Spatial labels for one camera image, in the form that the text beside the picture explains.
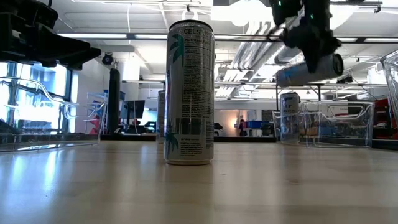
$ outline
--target desk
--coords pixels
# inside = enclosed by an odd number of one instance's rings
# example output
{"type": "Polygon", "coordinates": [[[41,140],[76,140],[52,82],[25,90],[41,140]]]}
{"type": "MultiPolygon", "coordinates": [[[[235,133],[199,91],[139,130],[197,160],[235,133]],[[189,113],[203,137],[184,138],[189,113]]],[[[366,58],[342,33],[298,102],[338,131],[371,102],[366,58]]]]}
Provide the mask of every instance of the desk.
{"type": "Polygon", "coordinates": [[[170,166],[155,142],[0,154],[0,223],[395,223],[398,154],[215,144],[170,166]]]}

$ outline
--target person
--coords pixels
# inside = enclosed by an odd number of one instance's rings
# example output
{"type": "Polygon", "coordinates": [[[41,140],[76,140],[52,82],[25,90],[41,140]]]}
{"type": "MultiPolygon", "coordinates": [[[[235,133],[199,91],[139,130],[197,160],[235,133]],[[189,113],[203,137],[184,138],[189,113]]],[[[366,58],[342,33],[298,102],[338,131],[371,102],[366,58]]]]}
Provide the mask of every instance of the person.
{"type": "Polygon", "coordinates": [[[241,130],[239,133],[239,136],[241,136],[241,137],[244,137],[243,123],[244,123],[244,120],[241,119],[241,122],[239,124],[239,129],[241,130]]]}

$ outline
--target ceiling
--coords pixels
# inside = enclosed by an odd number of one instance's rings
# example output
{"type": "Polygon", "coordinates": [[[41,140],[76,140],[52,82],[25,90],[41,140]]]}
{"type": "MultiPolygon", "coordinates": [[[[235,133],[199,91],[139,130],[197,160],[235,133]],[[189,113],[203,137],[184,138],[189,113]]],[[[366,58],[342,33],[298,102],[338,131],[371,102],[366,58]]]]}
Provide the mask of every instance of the ceiling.
{"type": "MultiPolygon", "coordinates": [[[[198,19],[212,26],[216,34],[245,34],[248,25],[236,26],[231,21],[211,20],[212,0],[201,1],[200,7],[191,7],[198,12],[198,19]]],[[[75,2],[72,0],[58,0],[53,2],[53,8],[59,14],[55,30],[65,32],[132,32],[166,34],[167,28],[182,19],[185,9],[181,6],[146,6],[143,4],[102,4],[98,2],[75,2]],[[128,28],[127,12],[129,12],[130,29],[128,28]]],[[[342,36],[398,36],[398,1],[383,0],[382,11],[373,13],[375,7],[360,7],[348,20],[334,30],[335,35],[342,36]]],[[[251,12],[240,10],[236,17],[245,16],[251,12]]],[[[334,13],[334,19],[339,19],[339,13],[334,13]]],[[[264,17],[270,18],[269,11],[264,17]]],[[[131,45],[145,62],[146,77],[164,74],[166,59],[166,41],[154,40],[92,40],[94,47],[115,45],[131,45]]],[[[239,42],[217,42],[217,61],[232,61],[237,53],[239,42]]],[[[345,44],[338,49],[338,53],[345,59],[345,68],[353,72],[354,77],[365,80],[367,68],[374,66],[380,57],[393,50],[398,45],[367,45],[345,44]]],[[[128,53],[117,54],[121,60],[128,57],[128,53]]]]}

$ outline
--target silver can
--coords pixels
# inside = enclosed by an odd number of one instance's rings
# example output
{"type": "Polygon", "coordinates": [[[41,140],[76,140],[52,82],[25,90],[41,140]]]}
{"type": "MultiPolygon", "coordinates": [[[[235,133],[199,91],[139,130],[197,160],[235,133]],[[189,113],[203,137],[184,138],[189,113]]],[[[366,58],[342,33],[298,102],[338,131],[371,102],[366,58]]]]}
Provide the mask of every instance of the silver can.
{"type": "Polygon", "coordinates": [[[343,59],[339,54],[322,57],[315,73],[308,72],[307,64],[300,63],[284,68],[276,73],[276,82],[281,87],[307,85],[325,79],[339,77],[343,74],[343,59]]]}
{"type": "Polygon", "coordinates": [[[297,93],[280,95],[280,141],[297,144],[299,142],[300,96],[297,93]]]}
{"type": "Polygon", "coordinates": [[[156,143],[157,148],[163,150],[164,141],[164,113],[165,113],[165,97],[164,90],[159,91],[157,95],[157,122],[156,122],[156,143]]]}
{"type": "Polygon", "coordinates": [[[213,30],[204,22],[170,26],[164,136],[169,164],[202,165],[213,159],[214,47],[213,30]]]}

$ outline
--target security camera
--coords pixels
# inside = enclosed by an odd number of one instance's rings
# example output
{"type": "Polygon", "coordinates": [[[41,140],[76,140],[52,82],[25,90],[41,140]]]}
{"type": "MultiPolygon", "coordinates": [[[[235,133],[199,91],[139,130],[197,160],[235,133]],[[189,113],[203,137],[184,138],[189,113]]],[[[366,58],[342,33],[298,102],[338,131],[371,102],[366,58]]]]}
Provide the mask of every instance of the security camera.
{"type": "Polygon", "coordinates": [[[113,62],[112,53],[110,52],[105,53],[105,56],[102,58],[102,63],[104,65],[112,65],[112,62],[113,62]]]}

